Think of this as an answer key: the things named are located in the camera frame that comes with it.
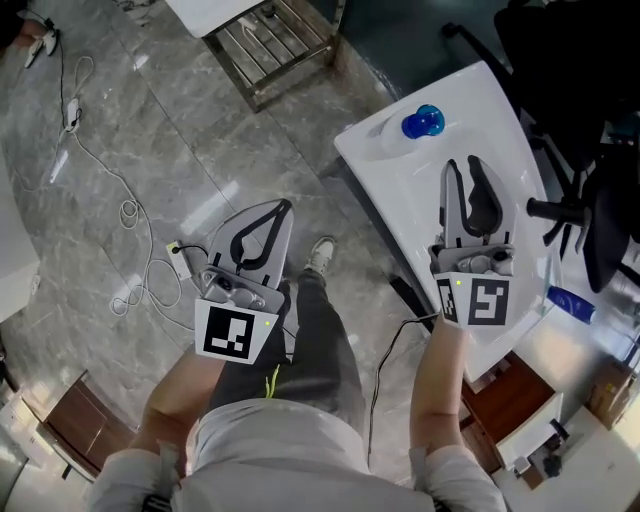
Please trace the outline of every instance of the marble floor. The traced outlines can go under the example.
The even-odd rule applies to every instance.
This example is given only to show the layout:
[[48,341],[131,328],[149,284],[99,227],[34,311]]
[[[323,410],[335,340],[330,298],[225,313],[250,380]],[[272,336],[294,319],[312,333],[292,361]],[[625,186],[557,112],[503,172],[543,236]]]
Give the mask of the marble floor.
[[[62,30],[65,101],[77,59],[95,61],[79,94],[78,136],[143,205],[154,257],[167,259],[164,246],[174,239],[207,245],[230,214],[279,197],[295,208],[289,275],[302,268],[317,238],[337,238],[328,292],[369,400],[380,357],[401,321],[413,315],[388,284],[390,255],[335,173],[333,138],[371,113],[363,95],[336,74],[314,71],[254,114],[204,43],[168,8],[140,27],[109,0],[37,0],[31,7]],[[87,370],[92,389],[135,427],[151,389],[192,334],[148,301],[123,317],[110,311],[113,297],[140,282],[150,240],[143,223],[120,226],[126,193],[72,137],[60,144],[53,183],[36,192],[20,185],[16,173],[28,187],[41,183],[60,129],[60,48],[40,55],[29,70],[24,59],[24,51],[10,48],[0,61],[0,167],[9,172],[41,258],[42,281],[29,306],[0,326],[8,366],[24,385],[34,378],[63,383]],[[198,257],[191,258],[195,268],[203,263]],[[175,299],[166,269],[153,268],[149,279],[160,300]],[[192,325],[195,296],[184,286],[166,314]],[[286,325],[295,334],[295,310]],[[409,477],[408,406],[423,346],[424,334],[408,326],[383,372],[372,469],[396,482]]]

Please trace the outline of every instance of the white sneaker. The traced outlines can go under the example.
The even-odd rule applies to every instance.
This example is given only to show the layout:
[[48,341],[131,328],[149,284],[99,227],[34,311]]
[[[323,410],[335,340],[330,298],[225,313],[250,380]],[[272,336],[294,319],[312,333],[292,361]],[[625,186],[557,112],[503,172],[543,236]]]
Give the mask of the white sneaker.
[[53,29],[49,30],[44,36],[42,36],[44,46],[47,49],[47,55],[51,55],[58,45],[58,31]]
[[44,47],[44,42],[42,39],[36,39],[36,42],[29,46],[29,54],[27,55],[27,62],[24,63],[24,67],[28,68],[33,64],[33,61],[36,59],[40,50]]
[[324,276],[327,271],[327,267],[329,266],[329,262],[333,258],[335,248],[336,241],[333,238],[330,236],[322,237],[316,242],[313,249],[311,249],[309,261],[305,265],[304,269],[313,270],[321,276]]

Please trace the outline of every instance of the wooden cabinet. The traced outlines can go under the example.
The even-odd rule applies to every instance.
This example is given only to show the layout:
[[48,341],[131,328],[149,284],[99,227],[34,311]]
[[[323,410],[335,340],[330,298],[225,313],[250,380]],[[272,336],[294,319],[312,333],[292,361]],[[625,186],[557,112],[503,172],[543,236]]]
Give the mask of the wooden cabinet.
[[93,476],[100,473],[109,455],[129,446],[134,436],[81,380],[64,394],[43,425]]
[[[512,457],[505,461],[499,446],[507,438],[511,439],[509,436],[518,429],[522,430],[524,425],[531,422],[531,418],[549,409],[550,404],[554,405],[557,402],[554,397],[558,395],[513,352],[505,360],[508,367],[479,391],[474,391],[470,384],[463,382],[462,399],[473,419],[485,432],[496,456],[503,465],[506,462],[507,466],[511,466]],[[542,443],[548,439],[548,433],[553,433],[549,425],[544,428],[544,439],[537,432],[531,437],[541,439]]]

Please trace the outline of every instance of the metal rack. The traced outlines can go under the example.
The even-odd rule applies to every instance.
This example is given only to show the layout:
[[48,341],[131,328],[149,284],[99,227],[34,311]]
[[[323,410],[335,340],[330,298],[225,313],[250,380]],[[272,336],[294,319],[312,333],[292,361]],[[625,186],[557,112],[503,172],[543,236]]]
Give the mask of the metal rack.
[[[203,37],[203,40],[249,107],[254,112],[259,112],[263,105],[258,103],[256,97],[292,69],[322,53],[326,54],[325,64],[327,66],[333,64],[340,42],[339,30],[345,3],[346,0],[336,1],[331,33],[326,38],[323,38],[317,29],[284,0],[266,0],[210,32]],[[263,12],[265,6],[269,7],[268,14]],[[242,28],[238,22],[240,18],[245,18],[259,27],[261,32],[268,35],[268,39],[259,38],[256,35],[257,31]],[[234,35],[234,24],[235,28],[240,27],[244,39],[251,43],[251,47],[243,45],[242,38]],[[282,29],[288,37],[279,37],[278,29]],[[227,42],[239,51],[238,55],[241,59],[234,60],[225,49],[219,37],[223,34]],[[264,60],[262,63],[257,58],[257,52],[260,52],[260,57]],[[267,69],[267,62],[271,62],[269,66],[271,69]]]

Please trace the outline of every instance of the gray t-shirt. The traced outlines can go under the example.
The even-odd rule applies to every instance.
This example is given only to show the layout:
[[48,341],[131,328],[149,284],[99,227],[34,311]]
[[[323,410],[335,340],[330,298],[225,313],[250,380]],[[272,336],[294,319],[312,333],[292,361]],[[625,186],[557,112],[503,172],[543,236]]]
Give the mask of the gray t-shirt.
[[[425,457],[411,451],[416,491],[371,475],[360,435],[308,405],[247,400],[209,412],[198,427],[191,474],[171,496],[174,512],[505,512],[500,491],[461,446]],[[109,457],[89,500],[93,512],[140,511],[158,490],[160,456],[125,450]]]

